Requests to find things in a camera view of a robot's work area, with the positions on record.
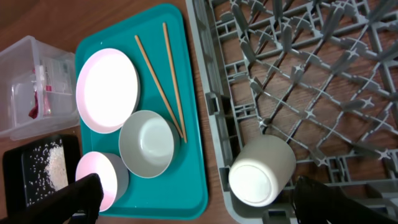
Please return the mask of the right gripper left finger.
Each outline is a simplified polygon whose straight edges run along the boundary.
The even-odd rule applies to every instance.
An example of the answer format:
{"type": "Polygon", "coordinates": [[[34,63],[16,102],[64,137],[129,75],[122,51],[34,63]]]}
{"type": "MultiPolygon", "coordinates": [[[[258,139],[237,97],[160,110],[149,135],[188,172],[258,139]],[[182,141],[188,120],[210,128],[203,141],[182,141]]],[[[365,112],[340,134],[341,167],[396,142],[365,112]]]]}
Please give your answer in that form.
{"type": "Polygon", "coordinates": [[[89,174],[1,223],[95,223],[104,197],[98,174],[89,174]]]}

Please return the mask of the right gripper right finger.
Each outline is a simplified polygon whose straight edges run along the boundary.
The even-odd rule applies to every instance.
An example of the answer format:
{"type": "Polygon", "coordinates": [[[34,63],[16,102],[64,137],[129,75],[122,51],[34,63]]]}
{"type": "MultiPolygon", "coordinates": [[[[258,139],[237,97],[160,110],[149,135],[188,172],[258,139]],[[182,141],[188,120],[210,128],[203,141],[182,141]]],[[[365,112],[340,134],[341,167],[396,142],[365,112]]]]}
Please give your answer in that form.
{"type": "Polygon", "coordinates": [[[346,197],[341,190],[300,176],[292,191],[292,207],[299,223],[396,223],[346,197]]]}

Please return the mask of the rice grains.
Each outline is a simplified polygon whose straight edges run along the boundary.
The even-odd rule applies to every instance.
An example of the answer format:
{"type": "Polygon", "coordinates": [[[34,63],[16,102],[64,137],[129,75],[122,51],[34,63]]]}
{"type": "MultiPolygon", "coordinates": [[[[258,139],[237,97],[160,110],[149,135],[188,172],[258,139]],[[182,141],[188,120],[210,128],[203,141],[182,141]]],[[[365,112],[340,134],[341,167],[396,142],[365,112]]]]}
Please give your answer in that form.
{"type": "Polygon", "coordinates": [[[29,147],[22,155],[24,193],[29,207],[68,185],[62,140],[29,147]]]}

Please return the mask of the small pink bowl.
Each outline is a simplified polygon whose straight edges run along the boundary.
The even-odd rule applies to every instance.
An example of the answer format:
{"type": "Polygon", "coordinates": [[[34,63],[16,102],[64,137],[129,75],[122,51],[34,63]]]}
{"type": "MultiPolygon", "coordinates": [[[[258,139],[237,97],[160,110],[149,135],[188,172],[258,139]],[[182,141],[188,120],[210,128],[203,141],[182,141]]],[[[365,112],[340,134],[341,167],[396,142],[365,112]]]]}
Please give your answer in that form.
{"type": "Polygon", "coordinates": [[[78,162],[75,180],[93,173],[99,175],[104,194],[99,211],[105,212],[125,194],[129,185],[129,171],[119,156],[92,151],[78,162]]]}

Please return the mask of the white cup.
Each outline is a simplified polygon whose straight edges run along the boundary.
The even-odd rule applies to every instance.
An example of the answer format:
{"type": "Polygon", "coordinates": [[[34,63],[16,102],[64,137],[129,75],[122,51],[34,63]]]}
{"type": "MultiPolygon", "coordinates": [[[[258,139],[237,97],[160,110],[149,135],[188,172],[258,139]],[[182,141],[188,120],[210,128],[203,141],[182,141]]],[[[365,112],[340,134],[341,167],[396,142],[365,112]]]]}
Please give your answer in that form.
{"type": "Polygon", "coordinates": [[[281,138],[264,134],[243,147],[229,170],[228,182],[240,201],[263,207],[277,198],[295,168],[292,148],[281,138]]]}

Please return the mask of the grey bowl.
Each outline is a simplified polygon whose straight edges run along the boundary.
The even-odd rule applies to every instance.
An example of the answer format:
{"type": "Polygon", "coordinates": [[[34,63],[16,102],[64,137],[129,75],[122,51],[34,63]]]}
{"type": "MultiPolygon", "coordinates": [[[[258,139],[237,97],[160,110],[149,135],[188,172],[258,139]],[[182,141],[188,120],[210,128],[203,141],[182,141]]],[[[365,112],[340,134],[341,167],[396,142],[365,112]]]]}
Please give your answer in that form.
{"type": "Polygon", "coordinates": [[[154,111],[136,111],[119,133],[119,153],[125,166],[145,179],[163,174],[179,147],[180,135],[175,125],[154,111]]]}

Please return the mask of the red snack wrapper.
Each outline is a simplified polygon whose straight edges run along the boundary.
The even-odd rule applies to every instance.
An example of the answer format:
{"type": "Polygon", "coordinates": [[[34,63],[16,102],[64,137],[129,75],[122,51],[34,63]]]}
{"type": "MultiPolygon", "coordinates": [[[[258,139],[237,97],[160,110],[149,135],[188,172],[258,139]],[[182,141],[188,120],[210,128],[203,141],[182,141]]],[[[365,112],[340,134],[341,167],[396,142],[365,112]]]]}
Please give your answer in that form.
{"type": "Polygon", "coordinates": [[[34,89],[34,106],[29,111],[29,117],[31,117],[32,119],[36,119],[39,115],[39,112],[41,112],[43,116],[53,115],[52,106],[50,105],[50,100],[48,96],[48,94],[51,93],[53,90],[51,77],[48,72],[48,66],[40,65],[38,67],[38,70],[39,81],[37,81],[35,69],[32,70],[32,75],[30,76],[30,82],[32,83],[34,89]],[[39,88],[37,84],[38,82],[43,87],[41,101],[39,101],[39,88]]]}

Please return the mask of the large pink plate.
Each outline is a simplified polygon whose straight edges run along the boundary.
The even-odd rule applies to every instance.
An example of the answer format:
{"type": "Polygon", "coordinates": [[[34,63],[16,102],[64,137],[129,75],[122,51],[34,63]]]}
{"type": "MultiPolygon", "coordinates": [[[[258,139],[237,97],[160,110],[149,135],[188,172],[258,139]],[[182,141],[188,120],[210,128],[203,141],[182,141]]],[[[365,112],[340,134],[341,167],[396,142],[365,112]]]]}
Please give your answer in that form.
{"type": "Polygon", "coordinates": [[[80,118],[94,132],[117,131],[136,110],[141,94],[138,72],[118,49],[95,52],[78,74],[76,105],[80,118]]]}

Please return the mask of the wooden chopstick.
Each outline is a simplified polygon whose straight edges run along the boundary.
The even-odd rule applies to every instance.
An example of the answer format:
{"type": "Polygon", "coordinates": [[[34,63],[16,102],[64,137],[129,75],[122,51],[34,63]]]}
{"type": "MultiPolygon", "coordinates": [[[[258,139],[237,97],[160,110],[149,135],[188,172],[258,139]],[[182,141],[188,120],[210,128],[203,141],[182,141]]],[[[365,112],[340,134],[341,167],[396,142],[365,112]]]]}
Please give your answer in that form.
{"type": "Polygon", "coordinates": [[[171,72],[172,81],[173,81],[173,85],[174,85],[175,99],[177,102],[177,109],[178,109],[178,115],[179,115],[180,124],[181,124],[181,131],[183,134],[183,140],[185,143],[187,143],[187,134],[186,134],[186,129],[185,129],[185,121],[184,121],[184,117],[183,117],[183,109],[182,109],[180,93],[179,93],[179,89],[178,89],[177,77],[175,74],[174,61],[173,61],[173,57],[172,57],[172,49],[170,46],[169,33],[168,33],[166,22],[162,23],[162,28],[163,28],[163,33],[164,33],[164,39],[165,39],[165,45],[166,45],[166,49],[167,49],[169,65],[170,65],[170,72],[171,72]]]}
{"type": "Polygon", "coordinates": [[[166,95],[164,93],[164,90],[163,90],[163,88],[162,88],[162,86],[161,86],[161,84],[160,84],[160,82],[159,82],[159,80],[157,78],[157,75],[155,74],[155,71],[154,71],[154,69],[152,67],[152,64],[151,64],[151,62],[150,62],[150,60],[149,60],[149,58],[148,58],[148,56],[146,54],[146,51],[145,51],[145,49],[144,49],[144,47],[142,45],[142,42],[141,42],[141,40],[140,40],[138,35],[135,35],[134,38],[135,38],[135,41],[136,41],[136,43],[137,43],[137,45],[138,45],[138,47],[139,47],[139,49],[141,51],[142,56],[143,56],[143,58],[144,58],[144,60],[146,62],[146,65],[147,65],[147,67],[148,67],[148,69],[150,71],[152,79],[155,82],[155,85],[156,85],[156,87],[157,87],[157,89],[158,89],[158,91],[159,91],[159,93],[160,93],[160,95],[162,97],[162,100],[163,100],[163,102],[164,102],[164,104],[166,106],[166,109],[169,112],[169,115],[171,116],[171,119],[174,122],[174,125],[176,126],[179,135],[183,138],[183,132],[182,132],[182,130],[181,130],[179,124],[178,124],[178,121],[177,121],[177,119],[176,119],[176,117],[174,115],[174,112],[172,110],[172,107],[171,107],[171,105],[170,105],[170,103],[169,103],[169,101],[168,101],[168,99],[167,99],[167,97],[166,97],[166,95]]]}

